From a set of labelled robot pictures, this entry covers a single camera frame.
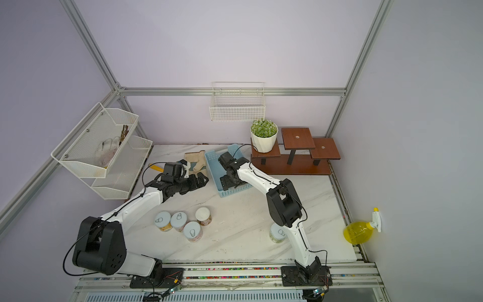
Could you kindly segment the white lid can orange label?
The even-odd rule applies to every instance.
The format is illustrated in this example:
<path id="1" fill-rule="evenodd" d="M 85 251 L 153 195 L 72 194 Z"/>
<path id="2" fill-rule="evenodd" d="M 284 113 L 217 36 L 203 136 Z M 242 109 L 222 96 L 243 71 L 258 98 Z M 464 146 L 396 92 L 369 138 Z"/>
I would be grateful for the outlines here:
<path id="1" fill-rule="evenodd" d="M 198 223 L 202 226 L 207 226 L 212 222 L 211 211 L 207 207 L 200 207 L 195 212 L 195 217 Z"/>

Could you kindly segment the green label can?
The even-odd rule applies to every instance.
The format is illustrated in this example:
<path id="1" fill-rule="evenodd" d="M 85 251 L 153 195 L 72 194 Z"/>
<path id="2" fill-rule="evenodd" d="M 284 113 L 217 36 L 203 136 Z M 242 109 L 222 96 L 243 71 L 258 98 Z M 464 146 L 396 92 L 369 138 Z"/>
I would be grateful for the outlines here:
<path id="1" fill-rule="evenodd" d="M 281 244 L 287 238 L 284 229 L 276 223 L 270 226 L 269 237 L 275 244 Z"/>

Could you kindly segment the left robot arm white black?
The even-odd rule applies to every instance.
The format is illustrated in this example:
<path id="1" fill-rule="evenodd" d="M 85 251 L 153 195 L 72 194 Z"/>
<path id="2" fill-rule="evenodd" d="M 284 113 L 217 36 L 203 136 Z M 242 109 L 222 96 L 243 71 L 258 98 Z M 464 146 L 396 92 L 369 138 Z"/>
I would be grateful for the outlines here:
<path id="1" fill-rule="evenodd" d="M 151 210 L 176 194 L 185 195 L 205 187 L 209 178 L 203 173 L 170 178 L 159 174 L 148 182 L 134 198 L 102 216 L 89 216 L 79 227 L 77 240 L 66 253 L 72 263 L 91 274 L 136 275 L 144 278 L 164 278 L 162 261 L 127 249 L 125 235 Z"/>

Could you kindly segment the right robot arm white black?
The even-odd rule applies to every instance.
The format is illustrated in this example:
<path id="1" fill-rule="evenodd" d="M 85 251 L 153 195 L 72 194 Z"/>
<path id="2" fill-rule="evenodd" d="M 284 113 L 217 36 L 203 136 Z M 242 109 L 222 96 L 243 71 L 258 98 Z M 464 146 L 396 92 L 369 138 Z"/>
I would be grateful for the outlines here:
<path id="1" fill-rule="evenodd" d="M 284 286 L 331 286 L 330 269 L 311 250 L 303 227 L 304 208 L 293 183 L 262 172 L 244 157 L 236 159 L 230 152 L 221 154 L 218 162 L 226 171 L 220 177 L 224 190 L 250 184 L 267 198 L 269 214 L 283 229 L 294 251 L 294 264 L 283 266 L 280 275 Z"/>

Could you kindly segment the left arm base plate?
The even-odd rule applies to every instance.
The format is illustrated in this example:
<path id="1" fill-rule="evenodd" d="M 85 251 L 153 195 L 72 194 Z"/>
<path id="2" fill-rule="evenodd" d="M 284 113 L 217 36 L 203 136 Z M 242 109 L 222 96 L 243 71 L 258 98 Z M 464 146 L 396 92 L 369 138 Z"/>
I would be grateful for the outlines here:
<path id="1" fill-rule="evenodd" d="M 134 276 L 130 282 L 131 289 L 171 289 L 181 284 L 185 269 L 158 268 L 147 276 Z"/>

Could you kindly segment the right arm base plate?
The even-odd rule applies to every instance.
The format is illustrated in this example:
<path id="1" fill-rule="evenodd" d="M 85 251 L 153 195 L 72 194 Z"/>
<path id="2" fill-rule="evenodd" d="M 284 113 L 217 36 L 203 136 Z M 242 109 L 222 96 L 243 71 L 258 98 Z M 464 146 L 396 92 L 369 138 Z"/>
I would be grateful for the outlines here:
<path id="1" fill-rule="evenodd" d="M 329 267 L 310 269 L 304 272 L 296 266 L 283 266 L 280 269 L 283 286 L 332 286 L 333 279 Z"/>

